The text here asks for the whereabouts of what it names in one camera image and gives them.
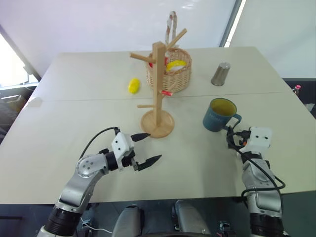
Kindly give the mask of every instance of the blue mug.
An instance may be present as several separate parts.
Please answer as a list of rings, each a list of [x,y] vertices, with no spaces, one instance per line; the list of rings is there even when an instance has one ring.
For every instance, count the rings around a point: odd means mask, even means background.
[[[236,113],[237,107],[232,101],[225,98],[216,98],[209,104],[203,118],[203,125],[212,132],[218,132],[222,129],[227,130],[226,124],[232,117],[238,119],[234,127],[240,123],[241,116]]]

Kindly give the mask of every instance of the mug handle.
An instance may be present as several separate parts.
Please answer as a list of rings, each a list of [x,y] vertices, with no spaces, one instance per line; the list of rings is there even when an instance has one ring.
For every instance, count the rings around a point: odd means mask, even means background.
[[[238,114],[234,114],[233,117],[238,120],[238,121],[235,123],[235,125],[233,126],[233,129],[234,129],[234,128],[236,127],[236,125],[241,122],[242,117],[241,117],[240,115],[238,115]]]

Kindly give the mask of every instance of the wicker basket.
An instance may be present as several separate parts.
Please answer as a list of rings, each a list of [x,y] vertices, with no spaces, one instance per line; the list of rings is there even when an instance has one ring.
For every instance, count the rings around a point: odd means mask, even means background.
[[[177,16],[174,11],[170,13],[169,19],[167,21],[167,31],[166,31],[166,40],[165,44],[169,43],[169,33],[170,27],[173,20],[173,29],[172,29],[172,39],[175,38],[176,35],[176,27],[177,27]],[[189,85],[190,77],[191,77],[191,57],[190,55],[180,48],[171,48],[166,52],[167,63],[173,62],[175,60],[181,60],[186,62],[186,66],[180,70],[174,72],[164,72],[163,76],[163,90],[168,90],[173,93],[183,90]],[[147,84],[153,88],[153,68],[146,63],[146,79]]]

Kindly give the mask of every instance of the wooden mug tree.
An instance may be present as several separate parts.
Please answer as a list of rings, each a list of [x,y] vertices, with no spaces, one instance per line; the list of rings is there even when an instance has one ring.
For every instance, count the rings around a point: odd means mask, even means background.
[[[138,108],[153,108],[145,113],[141,120],[142,129],[150,133],[151,137],[161,138],[170,134],[174,127],[173,117],[166,111],[162,110],[162,99],[165,96],[162,90],[162,81],[165,71],[165,53],[176,44],[176,42],[187,32],[184,28],[167,46],[162,42],[153,44],[153,56],[144,57],[131,53],[130,57],[136,58],[147,63],[153,64],[153,81],[154,81],[154,104],[138,105]],[[168,90],[172,90],[176,85],[174,83]]]

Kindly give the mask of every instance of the black cable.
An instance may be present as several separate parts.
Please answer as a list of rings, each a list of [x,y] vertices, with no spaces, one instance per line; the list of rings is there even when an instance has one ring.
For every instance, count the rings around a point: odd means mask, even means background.
[[[283,209],[283,201],[282,201],[282,196],[281,196],[281,192],[280,189],[285,188],[285,183],[280,180],[278,177],[275,176],[275,179],[278,180],[282,185],[281,186],[277,186],[277,184],[275,183],[275,181],[273,180],[273,178],[263,169],[261,168],[256,162],[252,161],[246,154],[244,154],[243,152],[241,152],[239,150],[239,148],[233,144],[228,138],[234,136],[235,133],[231,133],[227,136],[227,142],[229,143],[229,145],[235,150],[237,151],[243,158],[245,158],[247,161],[249,161],[250,163],[252,163],[255,167],[257,167],[262,173],[264,173],[264,175],[272,182],[272,184],[274,185],[274,188],[254,188],[254,189],[246,189],[244,191],[242,191],[241,193],[241,197],[243,198],[245,193],[247,192],[251,192],[251,191],[274,191],[277,190],[279,196],[280,196],[280,200],[281,200],[281,208]]]
[[[108,127],[108,128],[106,128],[106,129],[104,129],[104,130],[98,132],[98,133],[88,142],[88,144],[85,146],[85,148],[84,148],[83,152],[81,153],[81,156],[80,156],[79,159],[81,159],[81,158],[84,156],[84,153],[86,152],[86,150],[88,149],[88,147],[90,146],[90,144],[93,142],[93,140],[94,140],[97,136],[99,136],[101,133],[106,132],[106,131],[111,130],[111,129],[114,129],[114,130],[115,130],[115,129],[117,129],[117,127]]]

